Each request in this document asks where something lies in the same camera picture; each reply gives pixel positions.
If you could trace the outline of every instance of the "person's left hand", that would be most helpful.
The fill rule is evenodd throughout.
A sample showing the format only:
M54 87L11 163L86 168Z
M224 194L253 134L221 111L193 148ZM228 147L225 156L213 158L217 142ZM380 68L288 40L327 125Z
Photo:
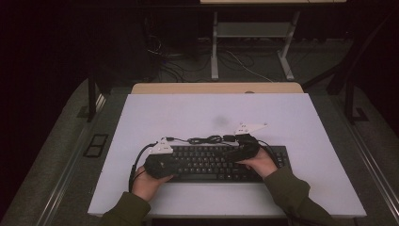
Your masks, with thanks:
M149 202L155 196L159 186L170 180L172 177L173 175L161 179L155 179L145 171L144 167L139 167L135 173L136 179L133 183L132 193Z

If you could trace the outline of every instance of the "dark background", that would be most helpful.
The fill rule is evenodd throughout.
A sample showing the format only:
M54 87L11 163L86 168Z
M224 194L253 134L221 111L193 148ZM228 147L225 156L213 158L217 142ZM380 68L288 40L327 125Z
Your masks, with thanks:
M365 31L372 30L387 14L389 8L385 6L395 1L349 3L364 2L382 5L384 10L372 8L366 13L336 8L318 13L307 11L301 15L295 38L323 41L327 38L352 39L356 32L367 35ZM354 70L359 86L397 134L398 14L384 25ZM152 31L169 45L195 54L196 38L210 33L212 19L209 15L212 13L157 13L157 23ZM72 8L68 1L0 2L3 110L0 218L7 211L63 106L88 77L88 72L95 74L101 92L152 79L156 64L147 55L147 40L142 35L139 16L129 9ZM224 16L234 20L237 14ZM254 15L252 19L259 17L263 15ZM355 26L355 21L370 23Z

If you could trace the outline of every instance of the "person's right hand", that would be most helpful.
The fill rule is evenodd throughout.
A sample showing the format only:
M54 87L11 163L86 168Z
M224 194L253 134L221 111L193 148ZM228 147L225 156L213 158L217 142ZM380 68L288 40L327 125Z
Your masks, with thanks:
M263 148L259 149L255 157L237 163L245 164L249 169L253 168L263 179L278 169Z

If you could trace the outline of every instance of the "desk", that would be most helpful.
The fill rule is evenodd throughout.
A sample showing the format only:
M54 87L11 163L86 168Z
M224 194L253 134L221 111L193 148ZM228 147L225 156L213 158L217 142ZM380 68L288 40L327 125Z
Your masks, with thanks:
M161 137L231 134L243 121L268 123L252 135L287 147L295 175L311 185L310 197L332 216L365 216L309 95L301 93L298 84L231 84L242 86L238 92L263 93L236 93L227 85L136 85L126 100L88 212L100 216L115 205L127 190L130 169L145 145ZM198 93L201 87L219 93ZM284 87L291 93L282 93ZM165 184L151 206L148 218L284 217L262 184Z

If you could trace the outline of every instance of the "small white object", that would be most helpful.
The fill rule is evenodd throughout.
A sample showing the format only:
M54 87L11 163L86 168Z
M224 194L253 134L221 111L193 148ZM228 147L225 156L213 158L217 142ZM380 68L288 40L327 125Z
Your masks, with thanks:
M149 150L149 154L173 153L168 141L163 137Z
M249 134L254 131L263 129L267 126L267 123L264 124L245 124L240 122L240 126L235 130L236 135L242 135L242 134Z

